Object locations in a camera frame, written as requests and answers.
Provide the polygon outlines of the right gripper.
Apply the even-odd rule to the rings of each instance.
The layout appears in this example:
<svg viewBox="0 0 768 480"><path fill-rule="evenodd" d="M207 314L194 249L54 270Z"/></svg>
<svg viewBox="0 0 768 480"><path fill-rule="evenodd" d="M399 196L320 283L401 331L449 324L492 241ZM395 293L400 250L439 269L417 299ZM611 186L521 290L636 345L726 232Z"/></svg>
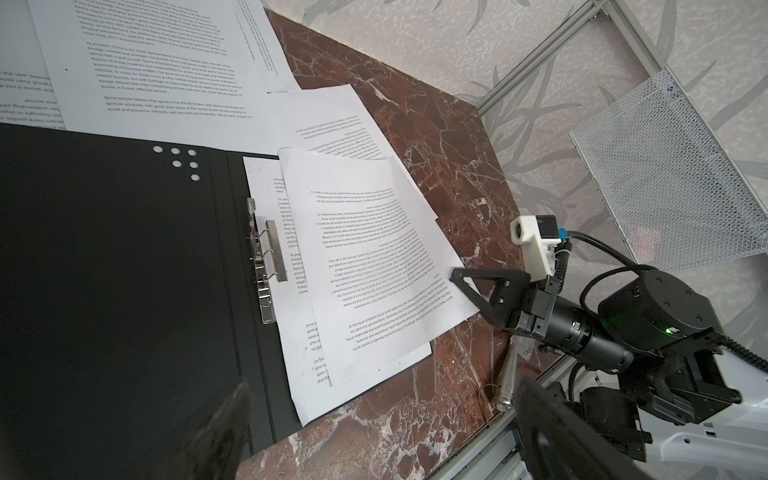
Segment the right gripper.
<svg viewBox="0 0 768 480"><path fill-rule="evenodd" d="M530 284L522 270L454 268L449 280L492 326L538 340L591 370L619 374L634 360L599 320L558 294L562 282L555 277Z"/></svg>

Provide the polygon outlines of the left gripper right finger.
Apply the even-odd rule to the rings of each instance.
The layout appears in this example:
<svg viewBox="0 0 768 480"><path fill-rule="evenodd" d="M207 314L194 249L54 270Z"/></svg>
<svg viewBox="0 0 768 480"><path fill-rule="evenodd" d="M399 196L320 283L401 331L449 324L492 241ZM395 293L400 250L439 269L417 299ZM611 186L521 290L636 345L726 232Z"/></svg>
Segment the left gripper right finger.
<svg viewBox="0 0 768 480"><path fill-rule="evenodd" d="M522 459L533 479L646 479L627 457L532 378L516 387Z"/></svg>

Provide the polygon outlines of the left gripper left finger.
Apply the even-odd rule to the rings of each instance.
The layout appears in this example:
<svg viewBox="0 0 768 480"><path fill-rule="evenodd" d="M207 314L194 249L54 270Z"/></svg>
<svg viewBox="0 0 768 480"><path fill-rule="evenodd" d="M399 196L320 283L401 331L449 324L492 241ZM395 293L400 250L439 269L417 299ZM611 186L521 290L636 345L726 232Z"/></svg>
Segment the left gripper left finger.
<svg viewBox="0 0 768 480"><path fill-rule="evenodd" d="M243 378L205 401L161 444L151 479L233 479L247 439L251 410Z"/></svg>

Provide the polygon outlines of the teal folder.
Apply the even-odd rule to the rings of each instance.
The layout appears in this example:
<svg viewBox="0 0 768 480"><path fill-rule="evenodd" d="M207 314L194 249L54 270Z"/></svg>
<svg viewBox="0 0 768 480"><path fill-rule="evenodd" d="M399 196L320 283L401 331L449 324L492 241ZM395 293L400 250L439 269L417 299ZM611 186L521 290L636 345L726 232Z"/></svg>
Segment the teal folder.
<svg viewBox="0 0 768 480"><path fill-rule="evenodd" d="M236 460L297 432L240 152L1 128L4 478L134 477L238 381Z"/></svg>

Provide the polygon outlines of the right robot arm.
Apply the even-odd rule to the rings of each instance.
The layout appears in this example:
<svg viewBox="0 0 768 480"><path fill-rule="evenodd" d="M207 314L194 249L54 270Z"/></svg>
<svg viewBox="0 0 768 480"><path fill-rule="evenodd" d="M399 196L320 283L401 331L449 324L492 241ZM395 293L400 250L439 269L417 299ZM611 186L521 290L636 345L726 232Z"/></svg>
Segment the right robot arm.
<svg viewBox="0 0 768 480"><path fill-rule="evenodd" d="M619 267L592 279L573 303L560 292L573 241L613 257ZM620 453L646 458L650 433L638 413L676 426L701 424L741 393L726 385L715 356L726 349L765 371L766 359L728 337L704 296L653 266L639 264L591 235L565 231L553 251L554 271L541 280L522 270L456 268L451 281L492 326L540 341L581 370L617 376L619 386L558 390L561 401Z"/></svg>

